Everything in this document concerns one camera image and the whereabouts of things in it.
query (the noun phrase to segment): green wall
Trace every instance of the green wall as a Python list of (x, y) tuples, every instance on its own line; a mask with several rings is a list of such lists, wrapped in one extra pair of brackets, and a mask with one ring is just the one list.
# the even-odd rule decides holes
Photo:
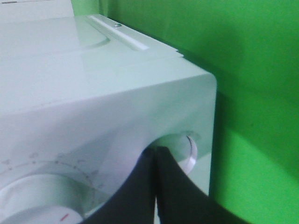
[[(97, 8), (80, 1), (76, 14)], [(215, 74), (211, 195), (255, 224), (298, 224), (299, 1), (105, 2), (110, 18)]]
[(99, 14), (99, 0), (71, 0), (75, 15)]

